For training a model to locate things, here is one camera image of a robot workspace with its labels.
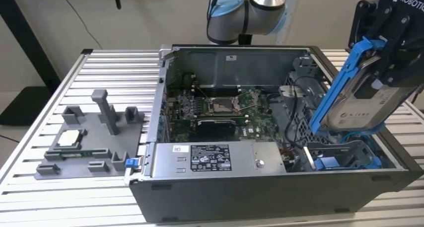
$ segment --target open computer tower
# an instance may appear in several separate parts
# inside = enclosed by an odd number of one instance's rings
[[[146,149],[125,177],[148,222],[356,212],[421,176],[385,128],[312,134],[337,73],[317,47],[173,45],[161,56]]]

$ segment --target power supply label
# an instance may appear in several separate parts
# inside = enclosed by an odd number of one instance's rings
[[[228,145],[192,145],[192,171],[230,171]]]

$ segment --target aluminum slat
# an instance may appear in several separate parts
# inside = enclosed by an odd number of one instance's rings
[[[346,59],[344,50],[322,50],[336,67]],[[52,108],[37,136],[24,147],[2,183],[0,184],[0,226],[153,226],[145,223],[130,190],[122,177],[34,180],[30,175],[48,150],[61,124],[61,112],[66,105],[81,105],[82,112],[98,112],[90,101],[96,88],[108,89],[108,101],[117,112],[132,105],[145,112],[140,142],[145,142],[152,111],[154,82],[144,77],[156,76],[157,51],[94,50],[80,76],[64,91],[64,97]],[[386,128],[394,134],[405,150],[424,166],[424,122],[408,105],[400,107],[386,120]],[[137,153],[144,153],[145,145]],[[230,221],[194,224],[201,227],[226,226],[420,226],[424,221],[424,177],[402,191],[381,194],[360,212],[352,214],[292,217],[268,220]]]

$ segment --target white wall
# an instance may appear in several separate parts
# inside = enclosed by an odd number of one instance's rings
[[[61,75],[84,48],[98,48],[65,0],[16,0]],[[208,0],[69,0],[104,49],[158,49],[208,42]],[[254,36],[273,44],[274,36]]]
[[[69,1],[104,49],[157,49],[160,44],[208,42],[208,0],[121,0],[121,10],[113,0]],[[357,1],[298,0],[285,44],[345,48]],[[65,0],[16,2],[62,77],[80,51],[97,45]],[[274,44],[274,36],[253,36],[253,43]],[[21,54],[16,52],[16,57],[25,60]],[[28,76],[24,79],[32,80],[29,71]]]
[[[44,83],[0,17],[0,91],[20,91],[26,86]]]
[[[346,48],[356,4],[360,0],[297,0],[288,35],[277,41],[314,45],[324,49]]]

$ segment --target robotiq logo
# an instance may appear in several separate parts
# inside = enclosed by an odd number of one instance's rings
[[[408,5],[420,9],[424,12],[424,2],[420,2],[417,0],[393,0],[393,2],[397,2],[397,1],[406,3]]]

